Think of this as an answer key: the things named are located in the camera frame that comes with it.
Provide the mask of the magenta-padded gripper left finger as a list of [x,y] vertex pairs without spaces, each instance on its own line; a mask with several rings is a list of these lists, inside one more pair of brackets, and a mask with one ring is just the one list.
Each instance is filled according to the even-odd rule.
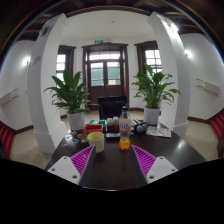
[[71,157],[62,156],[48,172],[74,184],[87,185],[95,155],[95,146],[88,146]]

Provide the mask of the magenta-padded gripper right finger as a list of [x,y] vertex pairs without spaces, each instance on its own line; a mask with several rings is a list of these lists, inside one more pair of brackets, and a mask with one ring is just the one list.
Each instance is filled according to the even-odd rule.
[[132,148],[148,184],[178,171],[164,156],[155,157],[136,145],[133,145]]

